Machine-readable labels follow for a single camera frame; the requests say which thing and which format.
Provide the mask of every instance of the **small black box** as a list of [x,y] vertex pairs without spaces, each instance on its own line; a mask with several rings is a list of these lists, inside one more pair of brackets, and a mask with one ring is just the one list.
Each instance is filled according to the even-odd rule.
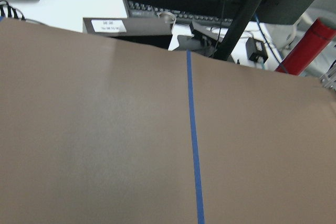
[[260,57],[263,58],[264,63],[268,59],[264,42],[255,38],[249,38],[246,41],[246,53],[247,58],[254,62],[258,62]]
[[[124,32],[97,32],[92,20],[122,21]],[[83,18],[83,33],[97,34],[131,42],[147,44],[168,49],[172,40],[172,31],[169,24],[159,18]]]

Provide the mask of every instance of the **power adapter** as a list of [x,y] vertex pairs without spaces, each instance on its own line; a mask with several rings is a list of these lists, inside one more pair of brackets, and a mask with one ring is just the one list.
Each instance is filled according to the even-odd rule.
[[255,38],[248,38],[246,41],[246,52],[249,60],[258,62],[259,58],[265,63],[268,59],[264,42]]

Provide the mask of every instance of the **black pole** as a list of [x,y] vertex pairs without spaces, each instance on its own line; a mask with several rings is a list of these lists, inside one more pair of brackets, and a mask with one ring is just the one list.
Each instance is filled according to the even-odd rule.
[[245,0],[232,21],[222,43],[214,53],[215,59],[228,59],[261,1]]

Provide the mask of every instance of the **white table surface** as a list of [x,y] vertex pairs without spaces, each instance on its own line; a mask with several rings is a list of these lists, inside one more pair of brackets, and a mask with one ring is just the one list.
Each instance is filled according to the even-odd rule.
[[[82,32],[83,17],[126,18],[127,14],[122,0],[8,0],[9,3],[20,9],[26,18],[38,20],[49,26]],[[258,30],[255,22],[250,22],[246,30]],[[253,32],[255,38],[262,39],[259,32]],[[185,26],[175,25],[173,38],[169,50],[178,47],[177,35],[192,35]],[[241,39],[232,52],[235,61],[239,59],[245,66],[261,68],[260,64],[249,61],[246,56],[245,42]],[[278,64],[268,50],[269,59],[265,63],[267,70],[274,70]]]

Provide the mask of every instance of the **black keyboard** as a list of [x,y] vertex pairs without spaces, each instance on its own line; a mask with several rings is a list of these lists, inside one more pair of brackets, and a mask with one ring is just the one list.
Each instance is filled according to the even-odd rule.
[[[157,17],[160,12],[171,12],[176,16],[176,23],[189,25],[193,20],[202,26],[207,27],[219,27],[221,21],[217,17],[195,15],[181,10],[170,10],[165,8],[153,7],[151,5],[145,5],[129,0],[123,0],[127,16],[132,18],[153,18]],[[225,18],[222,22],[222,27],[229,27],[232,19]]]

